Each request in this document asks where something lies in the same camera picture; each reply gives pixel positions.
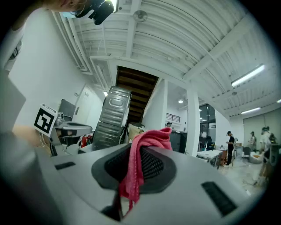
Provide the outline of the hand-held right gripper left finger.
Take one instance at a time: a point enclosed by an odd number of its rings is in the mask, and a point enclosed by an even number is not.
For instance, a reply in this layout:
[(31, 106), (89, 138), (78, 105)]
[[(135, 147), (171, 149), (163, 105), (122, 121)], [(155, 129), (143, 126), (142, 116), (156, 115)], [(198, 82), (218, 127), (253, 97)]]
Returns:
[(126, 145), (79, 155), (49, 157), (37, 151), (43, 180), (55, 202), (55, 212), (64, 225), (130, 225), (131, 217), (117, 221), (102, 213), (111, 206), (117, 192), (102, 188), (92, 175), (100, 158), (122, 150)]

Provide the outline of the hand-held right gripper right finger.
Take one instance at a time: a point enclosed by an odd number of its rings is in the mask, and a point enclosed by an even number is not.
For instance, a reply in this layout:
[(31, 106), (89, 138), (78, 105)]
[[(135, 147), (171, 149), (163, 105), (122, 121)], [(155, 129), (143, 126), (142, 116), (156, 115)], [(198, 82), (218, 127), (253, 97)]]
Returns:
[(123, 219), (125, 225), (237, 225), (248, 198), (245, 191), (198, 158), (147, 148), (170, 158), (176, 176), (162, 192), (143, 194)]

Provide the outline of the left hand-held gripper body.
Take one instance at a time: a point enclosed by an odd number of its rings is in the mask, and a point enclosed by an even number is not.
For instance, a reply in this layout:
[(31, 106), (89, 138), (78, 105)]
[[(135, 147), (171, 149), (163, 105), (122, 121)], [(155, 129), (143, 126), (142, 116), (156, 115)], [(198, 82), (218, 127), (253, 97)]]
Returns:
[(66, 145), (71, 146), (77, 144), (77, 137), (58, 137), (57, 126), (63, 122), (67, 122), (64, 119), (64, 115), (61, 112), (57, 112), (51, 107), (41, 104), (37, 113), (34, 128), (39, 132), (40, 142), (42, 145), (58, 146)]

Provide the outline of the person's left hand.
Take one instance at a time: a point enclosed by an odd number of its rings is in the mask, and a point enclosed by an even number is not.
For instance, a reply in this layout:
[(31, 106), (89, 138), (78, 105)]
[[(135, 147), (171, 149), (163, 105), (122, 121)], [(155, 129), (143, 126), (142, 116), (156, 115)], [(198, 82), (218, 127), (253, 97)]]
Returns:
[(58, 137), (71, 137), (71, 136), (76, 136), (77, 131), (76, 130), (61, 130), (57, 129), (56, 130)]

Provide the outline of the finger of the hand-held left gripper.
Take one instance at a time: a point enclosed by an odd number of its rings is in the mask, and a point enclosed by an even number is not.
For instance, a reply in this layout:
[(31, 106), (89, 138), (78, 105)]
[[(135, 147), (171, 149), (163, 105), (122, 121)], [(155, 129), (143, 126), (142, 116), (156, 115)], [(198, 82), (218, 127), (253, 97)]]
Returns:
[(77, 134), (89, 134), (92, 132), (92, 127), (84, 124), (74, 122), (63, 122), (57, 126), (57, 129), (61, 130), (76, 130)]

